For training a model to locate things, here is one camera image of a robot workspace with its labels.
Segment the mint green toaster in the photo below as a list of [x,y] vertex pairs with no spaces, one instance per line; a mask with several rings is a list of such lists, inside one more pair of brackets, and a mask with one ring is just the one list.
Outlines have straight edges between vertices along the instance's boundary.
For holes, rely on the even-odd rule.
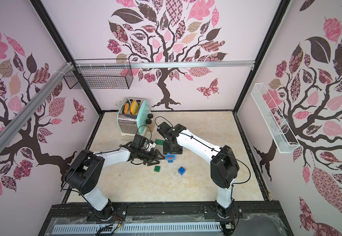
[[145,135],[148,129],[146,120],[150,114],[148,101],[143,98],[126,97],[117,114],[117,124],[122,136]]

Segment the dark green square lego brick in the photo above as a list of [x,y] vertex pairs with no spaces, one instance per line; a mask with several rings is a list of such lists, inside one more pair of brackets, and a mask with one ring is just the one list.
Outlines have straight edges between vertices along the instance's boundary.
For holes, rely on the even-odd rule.
[[161,169],[160,166],[155,166],[154,171],[157,172],[157,173],[159,173],[159,172],[160,172],[160,169]]

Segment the dark green long lego brick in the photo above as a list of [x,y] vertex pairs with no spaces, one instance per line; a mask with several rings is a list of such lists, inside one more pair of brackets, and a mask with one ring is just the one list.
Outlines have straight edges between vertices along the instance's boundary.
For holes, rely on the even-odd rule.
[[156,145],[160,145],[160,146],[164,144],[164,140],[160,140],[160,139],[156,139],[154,142]]

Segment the aluminium rail left wall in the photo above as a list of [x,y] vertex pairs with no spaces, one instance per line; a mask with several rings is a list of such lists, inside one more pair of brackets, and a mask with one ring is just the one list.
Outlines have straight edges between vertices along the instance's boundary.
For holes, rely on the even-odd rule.
[[46,100],[49,94],[56,88],[56,86],[63,79],[63,76],[72,70],[71,62],[65,63],[55,74],[51,77],[50,82],[46,83],[42,89],[34,95],[34,97],[24,106],[17,116],[6,126],[0,133],[0,153],[14,138],[14,136],[21,130],[26,121],[35,113],[38,107]]

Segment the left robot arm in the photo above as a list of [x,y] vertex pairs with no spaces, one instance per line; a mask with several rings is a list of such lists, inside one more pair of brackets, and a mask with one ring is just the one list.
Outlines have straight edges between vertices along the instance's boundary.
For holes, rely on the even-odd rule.
[[82,150],[62,176],[64,184],[75,189],[92,207],[92,214],[101,221],[110,220],[114,213],[112,202],[98,186],[104,168],[139,159],[140,164],[152,166],[160,163],[165,156],[155,148],[138,147],[128,142],[116,150],[94,153]]

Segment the aluminium rail back wall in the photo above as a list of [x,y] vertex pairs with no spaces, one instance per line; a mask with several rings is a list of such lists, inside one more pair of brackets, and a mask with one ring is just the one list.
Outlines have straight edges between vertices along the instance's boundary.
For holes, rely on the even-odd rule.
[[110,67],[124,68],[193,68],[193,67],[254,67],[255,61],[216,61],[216,62],[158,62],[158,63],[90,63],[76,64],[76,67]]

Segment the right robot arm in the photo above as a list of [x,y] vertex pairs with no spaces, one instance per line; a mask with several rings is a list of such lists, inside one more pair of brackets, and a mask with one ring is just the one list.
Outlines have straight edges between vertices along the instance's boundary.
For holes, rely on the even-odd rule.
[[220,218],[227,219],[233,214],[233,188],[238,172],[238,162],[232,149],[213,145],[194,135],[186,127],[178,124],[174,127],[157,128],[164,138],[164,153],[181,154],[186,148],[197,154],[210,165],[211,180],[217,185],[218,192],[215,200],[216,212]]

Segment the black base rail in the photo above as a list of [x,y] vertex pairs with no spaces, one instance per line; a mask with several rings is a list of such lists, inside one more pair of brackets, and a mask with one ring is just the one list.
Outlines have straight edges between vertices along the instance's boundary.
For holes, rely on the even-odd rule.
[[103,210],[96,210],[88,203],[69,203],[53,205],[47,218],[87,217],[90,221],[123,220],[151,216],[201,216],[218,221],[243,218],[250,214],[277,214],[284,217],[278,201],[235,201],[228,209],[215,202],[146,202],[146,203],[109,203]]

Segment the aluminium rail wall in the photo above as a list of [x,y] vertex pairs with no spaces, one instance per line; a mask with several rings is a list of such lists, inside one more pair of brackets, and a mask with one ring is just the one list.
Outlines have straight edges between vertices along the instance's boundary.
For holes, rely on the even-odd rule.
[[124,68],[193,68],[193,67],[254,67],[255,61],[216,61],[216,62],[158,62],[158,63],[90,63],[76,64],[76,67],[110,67]]
[[17,116],[6,126],[0,133],[0,153],[14,138],[14,136],[21,130],[26,121],[35,113],[38,107],[46,100],[49,94],[56,88],[56,86],[63,79],[63,76],[72,70],[71,62],[65,63],[55,74],[51,77],[50,82],[46,83],[42,89],[34,95],[34,97],[24,106]]

